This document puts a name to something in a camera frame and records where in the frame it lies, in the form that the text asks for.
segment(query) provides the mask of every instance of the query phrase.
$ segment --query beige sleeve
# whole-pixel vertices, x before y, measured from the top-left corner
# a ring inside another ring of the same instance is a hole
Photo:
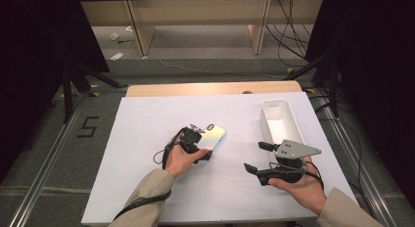
[[[383,226],[360,208],[351,198],[336,188],[327,197],[317,222],[321,227]]]
[[[174,178],[168,171],[155,169],[141,180],[125,206],[142,198],[164,195],[171,189],[173,184]],[[164,201],[142,205],[124,213],[110,226],[157,226],[163,211]]]

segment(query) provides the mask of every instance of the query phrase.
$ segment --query white smartphone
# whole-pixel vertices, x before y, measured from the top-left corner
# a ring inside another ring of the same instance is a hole
[[[210,124],[205,129],[205,133],[202,133],[202,138],[198,143],[198,148],[208,150],[215,149],[224,137],[225,132],[225,129],[219,127],[218,125]]]

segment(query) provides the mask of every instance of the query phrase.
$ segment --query forearm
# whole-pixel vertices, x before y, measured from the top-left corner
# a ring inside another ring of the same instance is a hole
[[[174,178],[168,171],[155,169],[141,180],[125,206],[141,199],[164,195],[168,193],[173,183]],[[129,210],[110,226],[157,226],[159,217],[164,211],[164,202],[146,204]]]
[[[321,227],[383,226],[336,188],[327,197],[317,222]]]

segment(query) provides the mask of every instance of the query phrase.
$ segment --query human arm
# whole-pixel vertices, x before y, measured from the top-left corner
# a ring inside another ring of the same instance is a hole
[[[312,162],[311,157],[303,159]],[[306,169],[317,174],[316,168],[310,163],[306,164]],[[299,182],[294,184],[277,178],[270,179],[268,183],[286,191],[300,205],[313,211],[318,216],[317,222],[322,227],[382,226],[338,189],[333,189],[326,197],[318,180],[311,176],[304,175]]]
[[[193,161],[203,157],[208,150],[198,150],[187,154],[179,145],[175,145],[167,158],[165,169],[155,169],[146,175],[131,194],[125,206],[142,199],[167,194],[174,180],[191,168]],[[159,217],[164,211],[164,201],[141,205],[131,209],[117,218],[110,226],[157,226]]]

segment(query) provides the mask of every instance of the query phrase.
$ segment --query person's left hand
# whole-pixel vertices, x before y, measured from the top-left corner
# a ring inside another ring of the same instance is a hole
[[[188,171],[195,160],[207,153],[208,149],[200,149],[193,154],[187,154],[180,145],[174,145],[168,155],[164,170],[170,172],[175,179]]]

